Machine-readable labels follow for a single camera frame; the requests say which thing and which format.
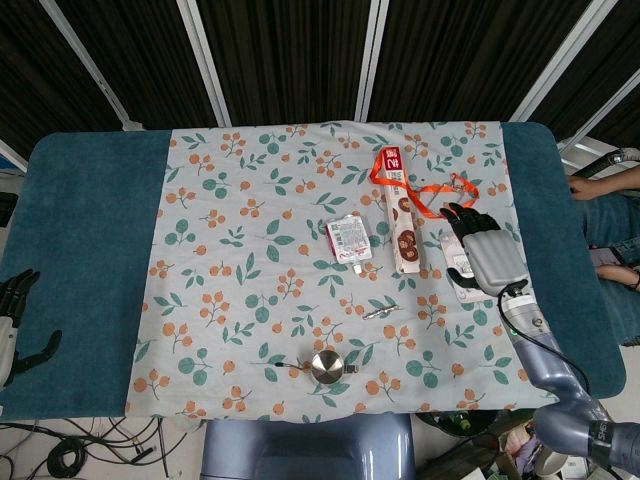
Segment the floral tablecloth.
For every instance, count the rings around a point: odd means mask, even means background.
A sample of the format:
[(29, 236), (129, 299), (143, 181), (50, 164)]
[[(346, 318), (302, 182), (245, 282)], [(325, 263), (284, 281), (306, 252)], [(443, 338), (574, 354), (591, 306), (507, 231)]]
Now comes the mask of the floral tablecloth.
[[(370, 180), (400, 149), (420, 255), (395, 269), (387, 206)], [(461, 303), (437, 211), (472, 202), (520, 236), (498, 122), (176, 130), (170, 138), (127, 414), (317, 423), (354, 413), (513, 410), (553, 402), (529, 381), (493, 299)], [(372, 258), (356, 275), (327, 222), (360, 216)], [(322, 350), (358, 365), (317, 384)]]

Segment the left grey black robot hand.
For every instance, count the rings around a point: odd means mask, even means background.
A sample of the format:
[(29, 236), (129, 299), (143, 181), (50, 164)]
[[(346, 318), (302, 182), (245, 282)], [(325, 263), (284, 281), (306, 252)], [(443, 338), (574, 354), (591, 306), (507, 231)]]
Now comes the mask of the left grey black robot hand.
[(63, 333), (61, 330), (55, 330), (41, 351), (21, 358), (16, 350), (27, 296), (39, 277), (39, 271), (27, 269), (0, 283), (0, 392), (6, 389), (17, 375), (47, 362), (60, 346)]

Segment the teal table cover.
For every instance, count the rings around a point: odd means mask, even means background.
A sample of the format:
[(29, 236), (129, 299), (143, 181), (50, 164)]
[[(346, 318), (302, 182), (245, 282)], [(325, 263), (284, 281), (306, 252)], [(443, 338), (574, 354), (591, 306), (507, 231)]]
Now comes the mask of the teal table cover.
[[(599, 398), (626, 371), (550, 132), (502, 124), (520, 236), (540, 306)], [(53, 134), (35, 147), (0, 279), (40, 272), (18, 347), (63, 333), (53, 357), (0, 392), (0, 422), (127, 415), (125, 403), (174, 131)]]

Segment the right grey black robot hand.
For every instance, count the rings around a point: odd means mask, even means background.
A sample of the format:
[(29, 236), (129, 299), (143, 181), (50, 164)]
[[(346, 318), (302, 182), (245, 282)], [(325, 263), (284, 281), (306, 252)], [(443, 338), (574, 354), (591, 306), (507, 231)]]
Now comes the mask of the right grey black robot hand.
[(461, 244), (472, 272), (471, 277), (464, 277), (456, 267), (448, 267), (447, 275), (454, 284), (496, 298), (525, 288), (529, 272), (516, 242), (492, 216), (456, 203), (441, 208), (440, 213)]

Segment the white pink spout pouch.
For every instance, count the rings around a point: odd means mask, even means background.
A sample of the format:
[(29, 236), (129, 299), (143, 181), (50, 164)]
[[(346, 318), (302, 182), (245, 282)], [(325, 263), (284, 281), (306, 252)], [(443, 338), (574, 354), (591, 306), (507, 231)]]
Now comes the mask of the white pink spout pouch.
[(326, 223), (330, 249), (340, 265), (349, 265), (356, 275), (363, 264), (372, 258), (372, 248), (364, 222), (360, 216), (346, 215)]

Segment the steel gooseneck pitcher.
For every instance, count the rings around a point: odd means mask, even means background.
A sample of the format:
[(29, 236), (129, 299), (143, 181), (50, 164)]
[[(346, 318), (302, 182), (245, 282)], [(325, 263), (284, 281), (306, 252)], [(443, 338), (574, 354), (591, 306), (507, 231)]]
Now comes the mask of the steel gooseneck pitcher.
[(341, 355), (332, 350), (317, 352), (308, 366), (285, 362), (275, 362), (274, 366), (309, 373), (317, 384), (325, 386), (335, 385), (346, 375), (357, 374), (360, 371), (358, 365), (347, 364)]

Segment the white aluminium partition post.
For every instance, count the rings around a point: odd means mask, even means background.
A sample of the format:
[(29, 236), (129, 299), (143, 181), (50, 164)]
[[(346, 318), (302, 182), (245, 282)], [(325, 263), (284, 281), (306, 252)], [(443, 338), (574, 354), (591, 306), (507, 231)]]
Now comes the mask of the white aluminium partition post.
[(390, 0), (370, 0), (354, 112), (356, 122), (366, 122), (368, 118), (389, 6)]
[(590, 1), (511, 115), (510, 122), (526, 122), (529, 120), (618, 1)]
[(219, 127), (231, 127), (222, 85), (197, 0), (176, 0), (200, 76)]
[(577, 145), (588, 133), (640, 85), (640, 68), (568, 139), (557, 144), (560, 154)]
[(91, 57), (90, 53), (78, 37), (74, 28), (60, 9), (56, 0), (39, 0), (40, 5), (52, 20), (60, 34), (63, 36), (67, 44), (72, 51), (78, 57), (81, 64), (89, 73), (93, 81), (96, 83), (98, 89), (103, 94), (108, 104), (114, 111), (116, 117), (122, 125), (123, 131), (144, 131), (145, 128), (142, 123), (132, 120), (126, 111), (121, 100), (108, 83), (106, 77), (103, 75), (96, 62)]

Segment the long cookie box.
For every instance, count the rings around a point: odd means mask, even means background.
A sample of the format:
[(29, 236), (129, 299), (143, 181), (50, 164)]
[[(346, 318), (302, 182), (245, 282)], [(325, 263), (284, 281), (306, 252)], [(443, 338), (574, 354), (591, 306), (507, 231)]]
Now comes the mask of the long cookie box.
[(417, 274), (420, 271), (420, 255), (413, 225), (413, 203), (398, 147), (380, 149), (370, 180), (382, 189), (386, 200), (396, 272)]

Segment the smartphone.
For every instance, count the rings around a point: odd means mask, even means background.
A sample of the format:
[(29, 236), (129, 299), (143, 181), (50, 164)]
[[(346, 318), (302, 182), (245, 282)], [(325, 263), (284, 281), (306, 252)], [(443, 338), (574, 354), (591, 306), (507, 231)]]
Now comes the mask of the smartphone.
[(589, 253), (595, 267), (604, 265), (620, 266), (624, 264), (617, 251), (611, 247), (593, 248), (589, 250)]

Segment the seated person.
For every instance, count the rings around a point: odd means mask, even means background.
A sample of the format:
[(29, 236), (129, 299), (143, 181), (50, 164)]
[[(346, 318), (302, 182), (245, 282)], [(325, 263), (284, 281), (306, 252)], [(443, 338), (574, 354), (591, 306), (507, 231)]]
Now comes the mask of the seated person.
[(640, 197), (609, 194), (576, 203), (591, 247), (611, 247), (619, 265), (597, 269), (614, 337), (622, 346), (640, 345)]

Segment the person's bare forearm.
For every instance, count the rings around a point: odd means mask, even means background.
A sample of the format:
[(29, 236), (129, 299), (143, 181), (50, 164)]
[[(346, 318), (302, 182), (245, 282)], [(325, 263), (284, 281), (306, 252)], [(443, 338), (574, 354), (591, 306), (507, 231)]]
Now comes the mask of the person's bare forearm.
[(624, 190), (639, 190), (640, 166), (596, 180), (572, 175), (568, 177), (568, 183), (572, 197), (579, 201), (592, 200)]

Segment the white blister pack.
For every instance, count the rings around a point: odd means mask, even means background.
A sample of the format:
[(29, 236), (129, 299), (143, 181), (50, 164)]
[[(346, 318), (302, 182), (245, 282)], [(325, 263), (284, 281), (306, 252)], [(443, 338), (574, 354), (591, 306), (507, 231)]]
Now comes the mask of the white blister pack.
[[(463, 278), (471, 278), (473, 272), (469, 260), (455, 234), (452, 232), (443, 232), (439, 239), (446, 268), (454, 268)], [(455, 295), (461, 303), (477, 303), (492, 299), (491, 296), (479, 289), (460, 287), (452, 280), (450, 275), (447, 275), (447, 279), (451, 281)]]

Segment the blue-grey robot torso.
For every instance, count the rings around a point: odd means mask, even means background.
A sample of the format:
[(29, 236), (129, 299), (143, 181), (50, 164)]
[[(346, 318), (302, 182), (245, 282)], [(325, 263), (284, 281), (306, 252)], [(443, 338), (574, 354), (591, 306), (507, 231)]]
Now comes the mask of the blue-grey robot torso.
[(410, 416), (338, 420), (213, 420), (199, 480), (415, 480)]

